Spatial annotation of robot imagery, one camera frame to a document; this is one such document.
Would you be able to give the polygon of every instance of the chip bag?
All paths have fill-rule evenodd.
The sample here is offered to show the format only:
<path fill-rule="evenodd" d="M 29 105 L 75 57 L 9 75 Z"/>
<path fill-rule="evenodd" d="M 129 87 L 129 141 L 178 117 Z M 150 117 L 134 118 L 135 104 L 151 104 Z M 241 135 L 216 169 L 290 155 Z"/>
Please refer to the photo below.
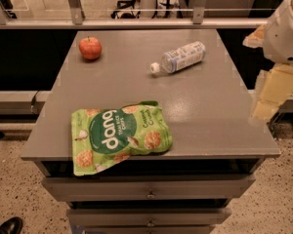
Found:
<path fill-rule="evenodd" d="M 173 142 L 156 101 L 117 110 L 79 109 L 71 115 L 76 176 L 94 175 L 131 155 L 167 151 Z"/>

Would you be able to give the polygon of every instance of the apple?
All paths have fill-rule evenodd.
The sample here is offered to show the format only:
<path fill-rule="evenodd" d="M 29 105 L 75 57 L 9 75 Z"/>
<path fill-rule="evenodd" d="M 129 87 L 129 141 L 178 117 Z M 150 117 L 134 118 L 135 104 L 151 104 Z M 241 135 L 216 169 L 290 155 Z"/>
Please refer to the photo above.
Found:
<path fill-rule="evenodd" d="M 88 36 L 80 40 L 79 51 L 84 59 L 97 59 L 101 55 L 102 45 L 96 37 Z"/>

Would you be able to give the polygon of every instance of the speckled floor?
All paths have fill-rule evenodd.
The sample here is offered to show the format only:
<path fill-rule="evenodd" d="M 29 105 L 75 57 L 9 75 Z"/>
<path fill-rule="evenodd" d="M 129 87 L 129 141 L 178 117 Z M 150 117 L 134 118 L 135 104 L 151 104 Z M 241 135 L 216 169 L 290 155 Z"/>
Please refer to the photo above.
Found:
<path fill-rule="evenodd" d="M 293 122 L 277 125 L 275 136 L 281 156 L 257 170 L 256 182 L 230 202 L 232 215 L 212 234 L 293 234 Z M 34 164 L 21 160 L 24 145 L 25 140 L 0 140 L 0 224 L 18 215 L 22 234 L 71 233 L 67 205 L 42 187 Z"/>

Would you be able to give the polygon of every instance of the bottle label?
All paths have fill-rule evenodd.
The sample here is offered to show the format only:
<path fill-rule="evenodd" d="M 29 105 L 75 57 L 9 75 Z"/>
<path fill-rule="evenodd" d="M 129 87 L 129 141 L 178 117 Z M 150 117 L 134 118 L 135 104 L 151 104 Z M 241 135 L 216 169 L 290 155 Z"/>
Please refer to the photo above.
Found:
<path fill-rule="evenodd" d="M 165 54 L 171 62 L 173 73 L 203 60 L 205 47 L 200 42 L 194 42 Z"/>

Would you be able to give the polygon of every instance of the drawer knob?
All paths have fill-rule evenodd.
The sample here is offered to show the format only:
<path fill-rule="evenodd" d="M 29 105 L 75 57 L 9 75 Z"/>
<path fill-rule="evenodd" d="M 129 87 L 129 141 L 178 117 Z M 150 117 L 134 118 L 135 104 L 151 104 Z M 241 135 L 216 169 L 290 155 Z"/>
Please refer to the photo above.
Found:
<path fill-rule="evenodd" d="M 153 192 L 150 190 L 150 191 L 148 192 L 148 194 L 146 195 L 146 197 L 147 197 L 148 199 L 154 199 L 154 198 L 155 198 L 155 194 L 153 194 Z"/>
<path fill-rule="evenodd" d="M 148 221 L 148 224 L 147 224 L 146 226 L 147 226 L 147 227 L 154 227 L 155 224 L 153 223 L 152 219 L 150 219 L 150 220 Z"/>

